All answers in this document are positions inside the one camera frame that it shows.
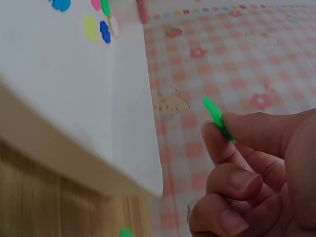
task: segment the checkered fabric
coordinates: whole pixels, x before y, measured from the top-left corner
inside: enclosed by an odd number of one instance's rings
[[[316,107],[316,9],[209,12],[156,20],[144,33],[164,189],[151,201],[153,236],[189,237],[189,209],[213,168],[203,96],[224,112]]]

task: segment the cartoon animal print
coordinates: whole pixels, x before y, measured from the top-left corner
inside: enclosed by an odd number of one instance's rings
[[[158,92],[153,100],[154,115],[162,119],[171,119],[177,113],[189,110],[189,104],[176,95],[176,88],[167,87]]]
[[[268,53],[277,46],[277,39],[267,33],[253,33],[245,38],[263,53]]]

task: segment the pink flower print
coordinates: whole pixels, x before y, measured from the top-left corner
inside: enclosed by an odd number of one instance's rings
[[[240,11],[230,11],[228,14],[233,17],[243,16],[243,14]]]
[[[192,58],[203,58],[206,55],[207,51],[199,47],[199,48],[191,49],[190,53],[191,53],[190,56]]]
[[[259,110],[265,110],[266,108],[272,106],[269,94],[253,94],[250,103]]]

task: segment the wooden floor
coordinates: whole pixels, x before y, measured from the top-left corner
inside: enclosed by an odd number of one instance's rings
[[[0,237],[150,237],[146,199],[103,197],[0,142]]]

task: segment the finger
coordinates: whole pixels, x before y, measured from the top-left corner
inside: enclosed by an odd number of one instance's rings
[[[247,222],[218,194],[208,194],[195,205],[189,219],[193,236],[211,232],[220,237],[236,236],[249,227]]]
[[[279,193],[286,182],[284,161],[275,156],[254,151],[242,144],[236,144],[236,148],[253,171],[262,176],[263,182]]]
[[[147,0],[136,0],[137,1],[137,9],[140,21],[143,24],[148,23],[148,3]]]
[[[247,201],[259,194],[262,184],[259,174],[225,163],[214,168],[209,174],[206,194],[218,193],[225,198]]]
[[[191,234],[193,237],[219,237],[212,232],[193,232]]]
[[[228,202],[241,216],[253,209],[247,201],[228,200]]]
[[[284,158],[284,152],[299,124],[316,110],[295,115],[273,116],[263,113],[224,114],[223,121],[231,136],[256,151]]]
[[[253,171],[233,143],[227,140],[215,123],[206,123],[202,128],[202,136],[215,166],[229,162],[250,172]],[[250,200],[249,203],[251,206],[257,206],[272,194],[274,192],[264,184],[258,196]]]
[[[248,236],[262,236],[278,221],[282,210],[280,195],[274,194],[256,208],[249,211],[244,218],[249,223]]]
[[[286,176],[293,216],[300,227],[316,228],[316,115],[297,131],[286,150]]]

